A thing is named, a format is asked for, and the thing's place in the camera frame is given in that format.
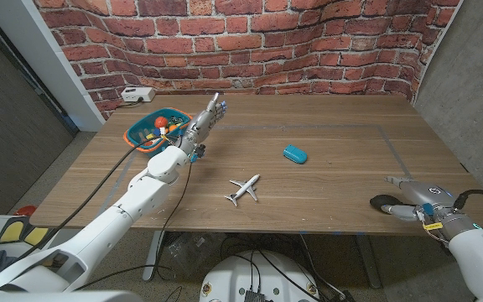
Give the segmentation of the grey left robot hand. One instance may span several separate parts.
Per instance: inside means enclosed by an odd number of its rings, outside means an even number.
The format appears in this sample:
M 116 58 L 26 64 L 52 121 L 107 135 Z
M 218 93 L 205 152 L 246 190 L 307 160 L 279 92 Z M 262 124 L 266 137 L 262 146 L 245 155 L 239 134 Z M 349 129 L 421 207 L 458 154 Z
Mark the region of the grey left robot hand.
M 177 142 L 178 148 L 187 155 L 191 155 L 205 141 L 210 130 L 224 117 L 227 105 L 225 102 L 218 102 L 219 95 L 216 92 L 207 108 L 191 119 Z

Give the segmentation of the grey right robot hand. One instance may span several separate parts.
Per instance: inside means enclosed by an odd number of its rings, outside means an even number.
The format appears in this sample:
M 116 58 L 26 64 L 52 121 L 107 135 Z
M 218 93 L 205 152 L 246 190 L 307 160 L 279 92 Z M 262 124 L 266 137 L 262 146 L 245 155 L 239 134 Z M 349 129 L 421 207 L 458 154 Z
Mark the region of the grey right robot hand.
M 422 221 L 437 211 L 451 208 L 455 201 L 447 190 L 435 184 L 393 176 L 387 176 L 385 181 L 397 186 L 412 204 L 396 203 L 394 198 L 387 199 L 377 209 L 404 221 Z

